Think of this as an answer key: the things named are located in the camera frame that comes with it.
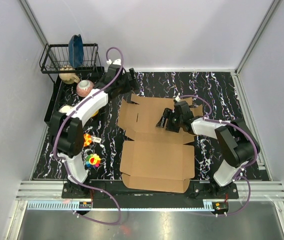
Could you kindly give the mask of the brown cardboard box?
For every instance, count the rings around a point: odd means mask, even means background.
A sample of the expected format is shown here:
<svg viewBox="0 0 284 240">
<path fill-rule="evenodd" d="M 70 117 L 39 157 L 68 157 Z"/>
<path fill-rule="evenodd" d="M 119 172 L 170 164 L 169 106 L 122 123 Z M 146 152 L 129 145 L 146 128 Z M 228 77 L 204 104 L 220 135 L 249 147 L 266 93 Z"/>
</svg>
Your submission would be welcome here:
<svg viewBox="0 0 284 240">
<path fill-rule="evenodd" d="M 120 172 L 127 188 L 185 193 L 195 177 L 194 135 L 156 126 L 166 108 L 174 108 L 173 99 L 132 94 L 130 102 L 121 102 L 117 125 L 129 139 Z"/>
</svg>

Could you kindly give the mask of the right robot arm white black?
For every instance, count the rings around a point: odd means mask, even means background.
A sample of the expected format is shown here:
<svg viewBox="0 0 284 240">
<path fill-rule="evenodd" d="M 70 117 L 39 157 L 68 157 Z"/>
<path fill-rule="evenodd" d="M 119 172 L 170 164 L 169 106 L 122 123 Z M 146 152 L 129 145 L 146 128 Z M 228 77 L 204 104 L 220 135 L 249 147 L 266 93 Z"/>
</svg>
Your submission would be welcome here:
<svg viewBox="0 0 284 240">
<path fill-rule="evenodd" d="M 260 153 L 260 145 L 243 119 L 223 121 L 196 116 L 186 101 L 175 102 L 174 109 L 165 108 L 156 127 L 175 133 L 183 129 L 217 140 L 223 161 L 209 185 L 210 195 L 217 199 L 226 194 L 227 185 L 236 180 L 242 169 L 253 164 Z"/>
</svg>

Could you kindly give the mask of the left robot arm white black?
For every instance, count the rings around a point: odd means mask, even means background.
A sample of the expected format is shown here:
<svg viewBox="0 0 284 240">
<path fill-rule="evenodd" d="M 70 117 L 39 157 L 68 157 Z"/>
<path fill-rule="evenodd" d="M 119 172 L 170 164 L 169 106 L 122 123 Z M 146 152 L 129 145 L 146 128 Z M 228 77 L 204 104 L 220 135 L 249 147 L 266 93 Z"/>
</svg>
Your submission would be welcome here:
<svg viewBox="0 0 284 240">
<path fill-rule="evenodd" d="M 90 186 L 84 182 L 88 171 L 82 160 L 84 147 L 84 125 L 105 107 L 112 99 L 139 88 L 133 68 L 125 70 L 121 65 L 112 63 L 93 86 L 88 96 L 68 112 L 54 112 L 49 130 L 53 146 L 53 156 L 61 160 L 67 171 L 67 178 L 74 183 L 72 192 L 79 198 L 90 193 Z"/>
</svg>

